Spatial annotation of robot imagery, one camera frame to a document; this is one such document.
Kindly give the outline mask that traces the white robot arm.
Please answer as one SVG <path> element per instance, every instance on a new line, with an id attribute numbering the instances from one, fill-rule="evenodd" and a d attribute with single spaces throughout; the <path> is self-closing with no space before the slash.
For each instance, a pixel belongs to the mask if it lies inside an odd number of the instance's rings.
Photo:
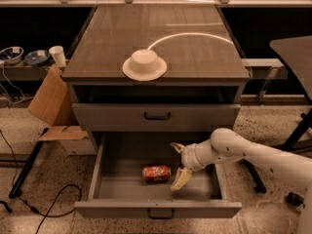
<path id="1" fill-rule="evenodd" d="M 306 190 L 297 234 L 312 234 L 312 160 L 277 148 L 251 142 L 232 130 L 219 128 L 200 143 L 182 145 L 172 142 L 183 168 L 178 168 L 172 191 L 181 189 L 192 174 L 210 164 L 242 158 L 294 187 Z"/>

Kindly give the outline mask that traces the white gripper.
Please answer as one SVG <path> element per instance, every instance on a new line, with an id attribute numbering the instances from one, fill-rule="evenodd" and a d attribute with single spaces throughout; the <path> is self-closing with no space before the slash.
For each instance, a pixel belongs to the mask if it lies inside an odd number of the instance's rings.
<path id="1" fill-rule="evenodd" d="M 190 144 L 184 146 L 180 143 L 172 142 L 170 147 L 181 155 L 181 164 L 185 167 L 183 169 L 177 169 L 175 180 L 171 185 L 172 191 L 178 191 L 192 177 L 192 172 L 197 172 L 199 170 L 199 163 L 196 157 L 196 145 Z"/>

